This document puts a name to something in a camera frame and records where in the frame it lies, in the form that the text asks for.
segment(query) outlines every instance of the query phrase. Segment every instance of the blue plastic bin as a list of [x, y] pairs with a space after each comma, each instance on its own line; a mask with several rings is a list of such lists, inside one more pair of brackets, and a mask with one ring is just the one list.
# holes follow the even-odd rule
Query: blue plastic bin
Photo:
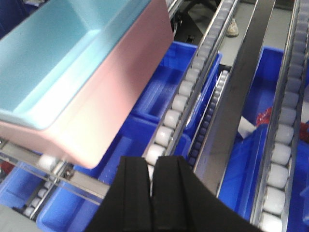
[[25, 171], [22, 167], [36, 174], [44, 175], [43, 172], [25, 163], [20, 163], [20, 167], [14, 167], [0, 184], [0, 204], [10, 208], [22, 208], [36, 187], [42, 182], [42, 179]]
[[173, 42], [131, 113], [158, 123], [187, 69], [197, 46]]
[[[173, 42], [151, 80], [132, 109], [132, 114], [151, 122], [158, 123], [166, 110], [197, 46]], [[204, 84], [184, 133], [193, 138], [206, 104], [217, 81], [222, 54], [219, 53]]]
[[27, 16], [22, 0], [0, 0], [0, 39]]
[[0, 40], [0, 120], [50, 126], [149, 2], [50, 0], [24, 20]]
[[223, 203], [246, 220], [251, 215], [266, 132], [267, 125], [261, 125], [234, 145], [219, 194]]
[[[234, 146], [219, 195], [223, 203], [246, 220], [250, 219], [252, 211], [266, 133], [267, 125], [261, 125], [251, 136]], [[309, 227], [303, 223], [308, 222], [309, 215], [308, 169], [309, 145], [299, 141], [287, 232], [309, 232]]]
[[[129, 116], [97, 168], [94, 170], [77, 166], [75, 168], [111, 184], [117, 172], [120, 157], [141, 156], [155, 129], [155, 123]], [[175, 154], [186, 158], [189, 146], [189, 137], [183, 135]], [[97, 208], [97, 205], [63, 188], [57, 188], [38, 215], [37, 225], [45, 232], [82, 232]]]
[[[254, 81], [246, 99], [243, 116], [255, 124], [259, 113], [273, 105], [283, 51], [264, 47]], [[219, 199], [243, 218], [249, 220], [260, 159], [264, 149], [267, 125], [261, 125], [248, 138], [234, 144], [222, 183]], [[302, 222], [304, 199], [300, 192], [306, 187], [309, 146], [300, 141], [291, 197], [288, 232], [309, 232]]]

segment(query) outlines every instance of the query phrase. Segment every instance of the sneaker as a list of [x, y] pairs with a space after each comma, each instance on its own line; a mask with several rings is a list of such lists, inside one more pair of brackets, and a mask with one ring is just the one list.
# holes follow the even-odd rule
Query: sneaker
[[236, 24], [236, 19], [232, 18], [230, 25], [227, 28], [226, 36], [227, 37], [236, 37], [239, 35], [239, 30]]

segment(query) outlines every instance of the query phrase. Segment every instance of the metal frame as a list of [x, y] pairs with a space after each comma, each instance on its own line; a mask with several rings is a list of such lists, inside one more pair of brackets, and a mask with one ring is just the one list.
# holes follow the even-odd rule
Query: metal frame
[[215, 195], [221, 188], [274, 3], [275, 0], [256, 2], [226, 90], [216, 109], [217, 116], [211, 122], [194, 167], [195, 174]]

